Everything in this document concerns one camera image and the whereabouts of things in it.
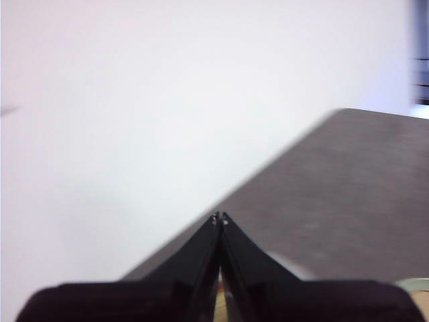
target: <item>black plastic part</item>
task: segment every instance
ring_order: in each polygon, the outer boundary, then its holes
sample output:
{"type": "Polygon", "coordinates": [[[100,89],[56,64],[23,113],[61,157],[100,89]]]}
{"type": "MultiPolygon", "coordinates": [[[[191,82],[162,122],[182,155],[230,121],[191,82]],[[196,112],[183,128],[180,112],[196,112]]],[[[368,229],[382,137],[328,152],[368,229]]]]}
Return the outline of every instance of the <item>black plastic part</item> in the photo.
{"type": "Polygon", "coordinates": [[[226,213],[210,217],[142,280],[47,288],[27,302],[18,321],[212,321],[219,267],[243,321],[424,322],[396,286],[299,280],[226,213]]]}
{"type": "Polygon", "coordinates": [[[212,319],[221,226],[215,216],[139,282],[65,284],[37,292],[18,317],[28,321],[204,321],[212,319]]]}

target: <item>white wall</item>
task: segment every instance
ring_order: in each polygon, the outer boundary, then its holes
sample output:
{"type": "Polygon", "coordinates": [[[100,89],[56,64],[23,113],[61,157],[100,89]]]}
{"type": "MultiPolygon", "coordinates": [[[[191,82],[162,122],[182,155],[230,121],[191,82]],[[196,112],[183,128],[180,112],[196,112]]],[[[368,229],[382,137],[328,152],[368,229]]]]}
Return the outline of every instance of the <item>white wall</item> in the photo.
{"type": "Polygon", "coordinates": [[[329,111],[410,106],[405,0],[2,6],[2,321],[119,278],[329,111]]]}

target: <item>blurry object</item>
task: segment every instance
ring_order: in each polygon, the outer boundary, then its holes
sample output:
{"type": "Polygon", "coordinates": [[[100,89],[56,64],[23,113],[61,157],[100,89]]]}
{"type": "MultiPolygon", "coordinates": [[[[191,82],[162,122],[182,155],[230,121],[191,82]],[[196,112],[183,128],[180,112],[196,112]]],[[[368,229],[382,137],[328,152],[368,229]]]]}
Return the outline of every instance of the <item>blurry object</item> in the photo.
{"type": "Polygon", "coordinates": [[[429,119],[429,105],[417,104],[411,108],[411,116],[421,119],[429,119]]]}
{"type": "Polygon", "coordinates": [[[5,117],[6,115],[16,112],[18,110],[18,107],[16,106],[2,106],[1,107],[1,117],[5,117]]]}
{"type": "Polygon", "coordinates": [[[414,20],[416,22],[416,78],[417,104],[429,105],[429,11],[428,0],[414,0],[414,20]]]}
{"type": "Polygon", "coordinates": [[[429,321],[429,278],[406,278],[394,284],[410,293],[425,320],[429,321]]]}
{"type": "Polygon", "coordinates": [[[217,290],[216,305],[214,306],[214,322],[228,322],[227,301],[223,286],[222,274],[219,274],[219,288],[217,290]]]}
{"type": "Polygon", "coordinates": [[[408,292],[415,290],[429,291],[429,277],[406,278],[404,280],[399,280],[394,284],[408,292]]]}

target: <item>white background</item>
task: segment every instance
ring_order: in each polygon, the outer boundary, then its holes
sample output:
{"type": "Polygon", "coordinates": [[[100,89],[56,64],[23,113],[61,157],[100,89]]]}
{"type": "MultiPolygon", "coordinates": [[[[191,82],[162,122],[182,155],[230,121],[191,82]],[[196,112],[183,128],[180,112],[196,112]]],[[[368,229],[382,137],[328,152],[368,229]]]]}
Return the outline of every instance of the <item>white background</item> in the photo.
{"type": "Polygon", "coordinates": [[[407,114],[408,5],[2,1],[2,321],[120,278],[334,109],[407,114]]]}

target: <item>gray table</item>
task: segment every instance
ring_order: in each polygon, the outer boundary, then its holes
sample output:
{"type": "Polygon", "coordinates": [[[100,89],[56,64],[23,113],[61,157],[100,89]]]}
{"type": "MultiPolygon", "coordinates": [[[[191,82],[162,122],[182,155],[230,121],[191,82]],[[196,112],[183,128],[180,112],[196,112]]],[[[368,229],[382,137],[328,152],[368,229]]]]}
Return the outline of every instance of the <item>gray table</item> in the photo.
{"type": "Polygon", "coordinates": [[[171,256],[215,209],[315,278],[429,276],[429,121],[335,113],[125,279],[171,256]]]}

